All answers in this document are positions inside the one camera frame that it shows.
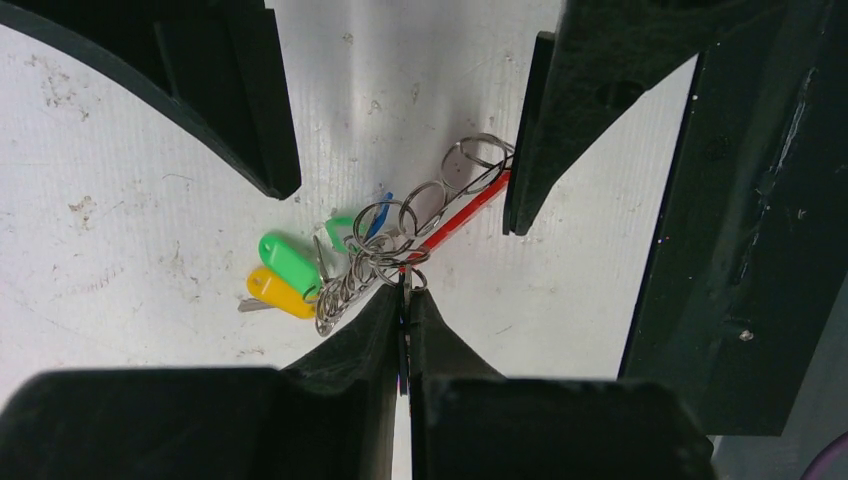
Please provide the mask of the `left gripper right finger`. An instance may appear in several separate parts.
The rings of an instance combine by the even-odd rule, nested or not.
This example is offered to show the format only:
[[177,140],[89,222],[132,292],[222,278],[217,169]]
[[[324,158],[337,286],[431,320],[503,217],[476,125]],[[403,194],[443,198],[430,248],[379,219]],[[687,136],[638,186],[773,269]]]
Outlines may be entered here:
[[444,321],[407,308],[417,479],[712,479],[713,447],[668,389],[646,382],[509,378]]

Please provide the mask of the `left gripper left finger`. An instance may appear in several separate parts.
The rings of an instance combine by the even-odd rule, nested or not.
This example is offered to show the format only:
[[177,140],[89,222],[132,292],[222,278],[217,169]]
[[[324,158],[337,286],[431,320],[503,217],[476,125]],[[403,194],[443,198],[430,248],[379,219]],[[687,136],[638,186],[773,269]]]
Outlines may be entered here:
[[387,479],[400,291],[271,367],[64,370],[1,414],[5,479]]

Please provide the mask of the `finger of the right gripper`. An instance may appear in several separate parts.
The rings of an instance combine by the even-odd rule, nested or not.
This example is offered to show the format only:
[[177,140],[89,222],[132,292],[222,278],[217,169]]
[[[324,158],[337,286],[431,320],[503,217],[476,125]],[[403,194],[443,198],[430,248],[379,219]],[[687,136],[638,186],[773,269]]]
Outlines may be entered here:
[[278,23],[264,2],[12,0],[1,22],[117,82],[264,195],[300,188]]
[[777,436],[847,273],[843,1],[567,1],[538,35],[503,217],[696,63],[618,375],[709,435]]

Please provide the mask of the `yellow key tag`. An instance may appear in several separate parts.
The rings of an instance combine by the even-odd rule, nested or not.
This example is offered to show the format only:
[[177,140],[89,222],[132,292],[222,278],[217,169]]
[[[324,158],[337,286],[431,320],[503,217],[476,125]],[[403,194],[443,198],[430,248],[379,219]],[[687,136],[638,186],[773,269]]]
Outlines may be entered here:
[[237,307],[240,313],[278,309],[298,319],[315,318],[314,305],[267,267],[252,271],[246,286],[251,298],[240,301]]

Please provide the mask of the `green key tag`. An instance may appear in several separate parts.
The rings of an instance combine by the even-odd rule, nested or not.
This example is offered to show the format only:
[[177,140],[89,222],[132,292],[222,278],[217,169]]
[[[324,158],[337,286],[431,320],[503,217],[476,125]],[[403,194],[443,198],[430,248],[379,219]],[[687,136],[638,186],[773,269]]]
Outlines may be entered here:
[[322,286],[317,266],[282,237],[266,234],[258,242],[262,263],[301,296],[316,296]]
[[[360,225],[356,230],[363,235],[363,225]],[[342,254],[347,254],[350,251],[357,253],[359,246],[353,239],[354,219],[347,216],[332,217],[325,222],[325,230],[330,239],[332,248]]]

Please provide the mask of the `red-handled metal key holder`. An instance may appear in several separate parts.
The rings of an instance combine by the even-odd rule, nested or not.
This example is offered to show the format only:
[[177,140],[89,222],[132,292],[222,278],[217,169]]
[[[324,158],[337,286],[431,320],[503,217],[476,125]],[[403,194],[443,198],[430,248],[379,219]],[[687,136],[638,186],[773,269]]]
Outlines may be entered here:
[[411,274],[415,288],[426,288],[421,263],[506,188],[515,153],[514,145],[494,134],[466,136],[448,148],[437,178],[393,197],[376,236],[365,239],[381,199],[351,216],[355,230],[364,226],[363,235],[353,233],[359,251],[339,253],[344,263],[333,271],[320,260],[321,289],[316,296],[304,296],[314,305],[317,333],[329,336],[357,301],[378,286],[397,285],[402,275]]

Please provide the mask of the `blue key tag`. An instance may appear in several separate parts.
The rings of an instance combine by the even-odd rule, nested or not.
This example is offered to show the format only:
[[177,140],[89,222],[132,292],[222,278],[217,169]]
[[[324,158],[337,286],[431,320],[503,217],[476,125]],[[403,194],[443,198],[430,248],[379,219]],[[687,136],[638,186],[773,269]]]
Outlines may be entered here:
[[391,201],[393,200],[393,193],[387,192],[384,197],[378,202],[378,208],[375,211],[375,215],[366,230],[365,239],[370,240],[374,236],[376,236],[383,225],[385,224],[388,210],[391,206]]

